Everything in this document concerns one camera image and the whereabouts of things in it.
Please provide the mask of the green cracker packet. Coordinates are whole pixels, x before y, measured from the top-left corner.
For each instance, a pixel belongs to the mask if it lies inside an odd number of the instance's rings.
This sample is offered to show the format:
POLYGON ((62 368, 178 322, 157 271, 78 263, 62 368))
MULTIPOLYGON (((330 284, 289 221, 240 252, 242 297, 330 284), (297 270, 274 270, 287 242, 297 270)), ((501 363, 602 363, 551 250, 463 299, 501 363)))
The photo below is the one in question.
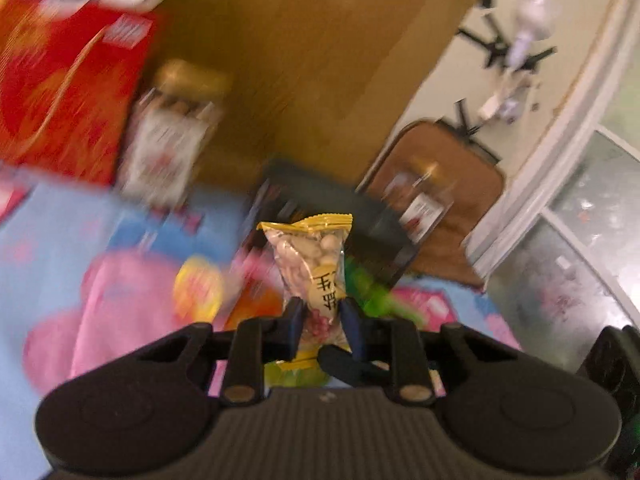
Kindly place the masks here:
POLYGON ((390 290, 350 257, 345 260, 345 283, 347 295, 358 302, 366 315, 371 318, 398 315, 398 303, 390 290))

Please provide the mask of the yellow peanut snack packet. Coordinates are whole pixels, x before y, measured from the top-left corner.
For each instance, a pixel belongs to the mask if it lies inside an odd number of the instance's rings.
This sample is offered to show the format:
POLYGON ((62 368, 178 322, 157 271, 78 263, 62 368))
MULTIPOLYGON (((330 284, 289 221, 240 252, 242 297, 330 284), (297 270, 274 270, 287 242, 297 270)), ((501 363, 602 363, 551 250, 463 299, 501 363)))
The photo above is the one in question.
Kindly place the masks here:
POLYGON ((338 302, 346 297, 345 243, 351 214, 316 214, 294 223, 260 222, 280 272, 285 298, 298 297, 307 314, 295 360, 286 370, 317 365, 324 344, 344 346, 338 302))

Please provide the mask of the orange red snack packet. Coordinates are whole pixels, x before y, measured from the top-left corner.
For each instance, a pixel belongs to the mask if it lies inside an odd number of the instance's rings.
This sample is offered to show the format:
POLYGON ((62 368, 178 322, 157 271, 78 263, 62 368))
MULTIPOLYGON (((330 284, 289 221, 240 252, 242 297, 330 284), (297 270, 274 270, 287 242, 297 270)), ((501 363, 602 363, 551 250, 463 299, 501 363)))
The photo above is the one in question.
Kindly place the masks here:
POLYGON ((241 250, 235 255, 231 267, 241 278, 241 290, 222 317, 220 327, 223 330, 235 330, 248 318, 282 314, 282 278, 268 250, 241 250))

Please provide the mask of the pecan jar gold lid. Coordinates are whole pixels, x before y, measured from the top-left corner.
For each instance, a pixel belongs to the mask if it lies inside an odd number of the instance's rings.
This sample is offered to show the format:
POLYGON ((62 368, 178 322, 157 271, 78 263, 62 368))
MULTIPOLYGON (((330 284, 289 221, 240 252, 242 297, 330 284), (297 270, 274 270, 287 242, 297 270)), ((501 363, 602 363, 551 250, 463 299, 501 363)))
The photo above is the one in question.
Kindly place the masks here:
POLYGON ((454 203, 455 186, 439 162, 413 156, 394 169, 382 197, 413 244, 421 245, 454 203))

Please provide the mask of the cartoon pig bedsheet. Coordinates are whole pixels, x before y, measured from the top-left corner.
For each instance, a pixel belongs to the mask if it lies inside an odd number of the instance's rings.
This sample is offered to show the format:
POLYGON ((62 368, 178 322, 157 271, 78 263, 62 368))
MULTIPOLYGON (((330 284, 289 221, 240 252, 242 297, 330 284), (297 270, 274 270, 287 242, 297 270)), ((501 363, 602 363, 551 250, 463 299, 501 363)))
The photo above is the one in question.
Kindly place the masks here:
POLYGON ((34 416, 41 398, 178 330, 174 285, 186 261, 219 266, 226 299, 241 290, 243 202, 198 193, 183 214, 154 214, 106 188, 41 172, 1 170, 1 474, 40 479, 49 470, 34 416))

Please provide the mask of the brown seat cushion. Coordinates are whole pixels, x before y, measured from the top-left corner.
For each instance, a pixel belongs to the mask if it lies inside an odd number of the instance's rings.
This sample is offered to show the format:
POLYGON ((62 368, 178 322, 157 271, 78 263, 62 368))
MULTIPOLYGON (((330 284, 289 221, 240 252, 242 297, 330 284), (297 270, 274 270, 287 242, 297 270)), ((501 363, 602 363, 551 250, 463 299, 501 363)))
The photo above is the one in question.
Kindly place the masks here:
POLYGON ((481 288, 463 242, 504 188, 503 174, 439 122, 403 128, 362 190, 398 215, 417 274, 481 288))

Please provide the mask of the cashew nut jar gold lid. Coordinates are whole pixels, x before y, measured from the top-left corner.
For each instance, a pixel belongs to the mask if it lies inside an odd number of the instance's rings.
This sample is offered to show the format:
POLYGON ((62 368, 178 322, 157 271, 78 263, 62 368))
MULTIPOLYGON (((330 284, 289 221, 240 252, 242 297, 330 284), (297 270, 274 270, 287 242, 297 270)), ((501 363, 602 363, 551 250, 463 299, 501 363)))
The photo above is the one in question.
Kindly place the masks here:
POLYGON ((222 116, 231 77, 178 58, 155 72, 132 111, 116 188, 127 200, 177 209, 222 116))

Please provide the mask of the white power strip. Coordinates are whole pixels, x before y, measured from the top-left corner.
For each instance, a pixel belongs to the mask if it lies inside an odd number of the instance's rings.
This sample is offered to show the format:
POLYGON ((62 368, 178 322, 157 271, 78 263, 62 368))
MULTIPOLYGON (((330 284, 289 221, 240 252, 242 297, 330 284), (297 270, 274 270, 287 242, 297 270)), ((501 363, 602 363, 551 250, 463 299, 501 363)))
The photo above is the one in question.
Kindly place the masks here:
POLYGON ((480 122, 513 124, 528 109, 527 98, 532 95, 537 84, 538 76, 531 70, 506 68, 497 82, 494 93, 477 110, 480 122))

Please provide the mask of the wood grain board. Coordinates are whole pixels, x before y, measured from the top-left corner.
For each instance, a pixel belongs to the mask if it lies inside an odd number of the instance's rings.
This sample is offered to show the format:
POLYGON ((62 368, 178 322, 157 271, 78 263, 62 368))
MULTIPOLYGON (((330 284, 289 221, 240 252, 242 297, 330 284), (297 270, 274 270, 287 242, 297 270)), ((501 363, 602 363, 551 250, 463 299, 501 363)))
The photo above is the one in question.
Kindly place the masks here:
POLYGON ((160 60, 229 74, 200 182, 284 158, 359 183, 475 0, 165 0, 160 60))

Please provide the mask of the red gift box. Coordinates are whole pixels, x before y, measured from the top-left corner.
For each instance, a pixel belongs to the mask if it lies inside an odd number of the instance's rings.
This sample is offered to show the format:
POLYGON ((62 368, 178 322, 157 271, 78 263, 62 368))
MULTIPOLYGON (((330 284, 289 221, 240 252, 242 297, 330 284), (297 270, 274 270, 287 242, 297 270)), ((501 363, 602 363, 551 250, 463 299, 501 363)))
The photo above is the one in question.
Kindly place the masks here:
POLYGON ((110 185, 158 17, 1 0, 1 159, 110 185))

